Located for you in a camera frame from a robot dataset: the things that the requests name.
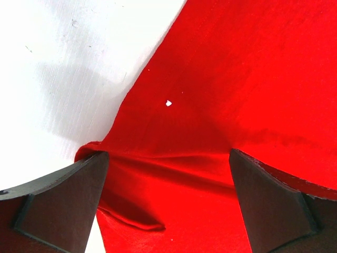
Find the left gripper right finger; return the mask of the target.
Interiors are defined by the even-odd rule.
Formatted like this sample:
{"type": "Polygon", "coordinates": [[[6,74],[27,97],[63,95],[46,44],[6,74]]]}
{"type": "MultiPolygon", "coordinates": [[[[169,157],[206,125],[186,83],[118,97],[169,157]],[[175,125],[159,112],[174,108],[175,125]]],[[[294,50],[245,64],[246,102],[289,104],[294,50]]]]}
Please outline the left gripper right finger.
{"type": "Polygon", "coordinates": [[[336,190],[238,149],[229,163],[253,252],[336,252],[336,190]]]}

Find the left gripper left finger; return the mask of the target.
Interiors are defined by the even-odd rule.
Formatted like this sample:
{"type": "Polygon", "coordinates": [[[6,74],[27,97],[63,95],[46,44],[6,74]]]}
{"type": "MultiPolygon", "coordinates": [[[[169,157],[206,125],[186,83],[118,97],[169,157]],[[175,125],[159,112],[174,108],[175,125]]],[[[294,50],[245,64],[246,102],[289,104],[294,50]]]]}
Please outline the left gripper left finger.
{"type": "Polygon", "coordinates": [[[97,152],[1,191],[1,252],[84,252],[108,170],[97,152]]]}

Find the red t shirt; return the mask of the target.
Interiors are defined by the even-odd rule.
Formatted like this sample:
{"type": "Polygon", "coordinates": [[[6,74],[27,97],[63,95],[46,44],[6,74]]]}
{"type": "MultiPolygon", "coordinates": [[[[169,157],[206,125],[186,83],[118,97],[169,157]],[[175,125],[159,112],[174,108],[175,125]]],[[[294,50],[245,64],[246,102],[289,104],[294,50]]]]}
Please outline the red t shirt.
{"type": "Polygon", "coordinates": [[[250,252],[231,149],[336,187],[336,1],[187,1],[102,141],[107,252],[250,252]]]}

